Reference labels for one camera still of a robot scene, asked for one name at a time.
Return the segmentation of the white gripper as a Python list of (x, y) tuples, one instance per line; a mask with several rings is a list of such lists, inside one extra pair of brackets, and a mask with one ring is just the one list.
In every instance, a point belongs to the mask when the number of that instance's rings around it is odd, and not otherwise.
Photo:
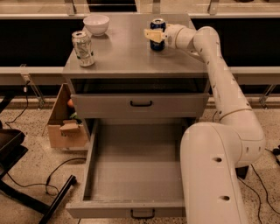
[(170, 48), (185, 49), (186, 48), (186, 27), (180, 24), (168, 24), (165, 32), (161, 29), (144, 29), (144, 36), (156, 43), (167, 41)]

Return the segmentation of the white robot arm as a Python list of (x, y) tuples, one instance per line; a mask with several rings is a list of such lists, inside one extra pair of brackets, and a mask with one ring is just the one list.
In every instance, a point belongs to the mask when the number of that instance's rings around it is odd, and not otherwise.
[(235, 170), (265, 148), (263, 128), (221, 54), (217, 31), (181, 24), (146, 29), (144, 36), (184, 49), (206, 64), (218, 122), (198, 122), (184, 133), (180, 167), (187, 224), (248, 224)]

